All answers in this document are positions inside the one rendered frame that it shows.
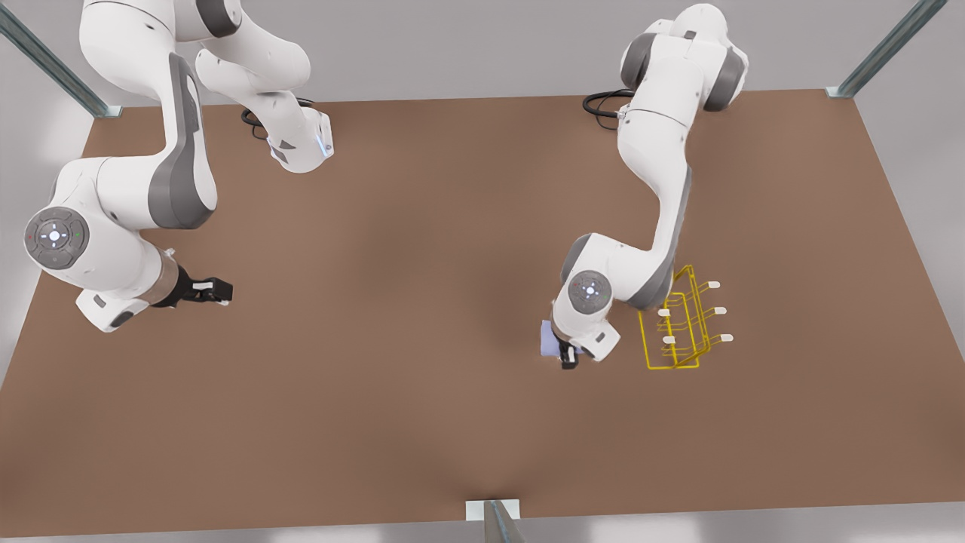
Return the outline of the silver frame post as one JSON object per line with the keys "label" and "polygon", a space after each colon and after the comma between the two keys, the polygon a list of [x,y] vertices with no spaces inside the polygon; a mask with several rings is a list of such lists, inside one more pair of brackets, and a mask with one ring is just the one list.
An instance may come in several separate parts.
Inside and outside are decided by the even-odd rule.
{"label": "silver frame post", "polygon": [[853,99],[872,81],[884,66],[901,51],[927,22],[941,11],[948,0],[917,0],[916,4],[886,34],[886,37],[862,59],[838,86],[826,87],[830,99]]}
{"label": "silver frame post", "polygon": [[121,106],[104,103],[17,15],[0,4],[0,34],[96,119],[118,118]]}
{"label": "silver frame post", "polygon": [[516,521],[521,518],[519,499],[465,502],[466,521],[482,521],[485,543],[526,543]]}

